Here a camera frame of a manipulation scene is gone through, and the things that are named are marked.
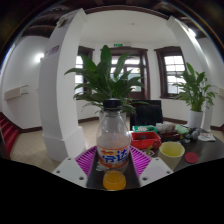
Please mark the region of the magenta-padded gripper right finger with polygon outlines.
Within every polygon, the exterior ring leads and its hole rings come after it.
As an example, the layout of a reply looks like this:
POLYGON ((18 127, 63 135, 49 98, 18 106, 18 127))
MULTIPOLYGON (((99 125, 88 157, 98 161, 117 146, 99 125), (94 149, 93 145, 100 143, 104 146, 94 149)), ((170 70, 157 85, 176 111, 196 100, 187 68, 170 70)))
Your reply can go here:
POLYGON ((135 147, 130 148, 129 164, 125 171, 127 189, 143 187, 172 173, 159 157, 151 158, 135 147))

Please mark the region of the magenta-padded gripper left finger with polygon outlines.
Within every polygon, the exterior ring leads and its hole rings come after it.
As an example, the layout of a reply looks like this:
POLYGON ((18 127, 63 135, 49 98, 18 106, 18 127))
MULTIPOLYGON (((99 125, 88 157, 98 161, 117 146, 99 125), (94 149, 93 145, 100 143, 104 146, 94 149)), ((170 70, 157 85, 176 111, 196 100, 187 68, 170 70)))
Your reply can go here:
POLYGON ((103 190, 103 173, 96 170, 97 156, 96 147, 92 147, 76 158, 67 157, 53 173, 83 188, 103 190))

